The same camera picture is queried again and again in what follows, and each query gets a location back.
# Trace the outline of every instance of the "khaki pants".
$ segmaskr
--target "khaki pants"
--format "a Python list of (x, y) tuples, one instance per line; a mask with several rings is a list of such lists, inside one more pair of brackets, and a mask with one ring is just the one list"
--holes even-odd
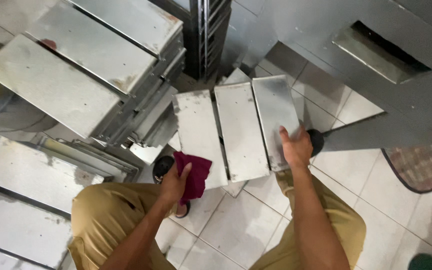
[[(294, 210), (293, 179), (290, 171), (278, 172), (276, 179)], [(363, 249), (366, 225), (363, 219), (315, 176), (313, 184), (333, 229), (343, 246), (351, 269)], [(97, 270), (112, 251), (143, 219), (159, 195), (160, 185), (103, 183), (86, 187), (73, 200), (71, 225), (73, 241), (69, 251), (77, 270)], [(155, 270), (174, 270), (153, 241), (149, 256)], [(250, 270), (299, 269), (300, 259), (294, 238), (293, 220), (279, 244), (264, 254)]]

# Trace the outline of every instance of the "white tile floor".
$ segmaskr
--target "white tile floor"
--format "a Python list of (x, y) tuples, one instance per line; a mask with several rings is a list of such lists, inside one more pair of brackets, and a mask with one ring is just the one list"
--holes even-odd
[[(0, 42), (24, 31), (57, 1), (0, 0)], [(298, 116), (307, 127), (326, 131), (381, 112), (281, 44), (254, 72), (257, 77), (279, 74), (288, 75)], [(63, 126), (46, 133), (76, 138)], [(36, 134), (9, 135), (29, 141)], [(403, 270), (413, 255), (432, 254), (432, 192), (419, 195), (402, 188), (380, 153), (378, 149), (330, 152), (311, 160), (311, 172), (366, 222), (357, 270)], [(188, 217), (165, 219), (156, 241), (181, 270), (242, 270), (279, 242), (290, 219), (289, 202), (272, 175), (250, 181), (237, 198), (220, 188), (207, 191), (193, 201)]]

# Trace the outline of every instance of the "foot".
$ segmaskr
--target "foot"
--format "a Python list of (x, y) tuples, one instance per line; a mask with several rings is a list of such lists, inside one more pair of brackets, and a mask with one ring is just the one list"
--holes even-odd
[(188, 207), (186, 205), (179, 205), (177, 204), (177, 209), (176, 209), (176, 217), (177, 218), (182, 218), (184, 217), (184, 215), (186, 215), (186, 213), (188, 212)]

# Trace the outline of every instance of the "brown mat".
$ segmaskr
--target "brown mat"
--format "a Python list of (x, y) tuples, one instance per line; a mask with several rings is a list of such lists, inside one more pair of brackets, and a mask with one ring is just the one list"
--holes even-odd
[(381, 150), (405, 187), (416, 193), (432, 191), (432, 145)]

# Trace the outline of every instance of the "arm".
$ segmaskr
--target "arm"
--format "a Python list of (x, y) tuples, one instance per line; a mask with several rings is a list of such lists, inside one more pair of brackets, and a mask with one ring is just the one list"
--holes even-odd
[(161, 193), (154, 205), (131, 234), (114, 249), (100, 270), (149, 269), (151, 244), (164, 217), (183, 196), (191, 167), (191, 163), (186, 165), (179, 177), (174, 163), (163, 178)]
[(294, 183), (294, 235), (304, 270), (349, 270), (349, 262), (333, 230), (308, 169), (313, 146), (308, 132), (301, 126), (296, 139), (279, 128), (284, 157)]

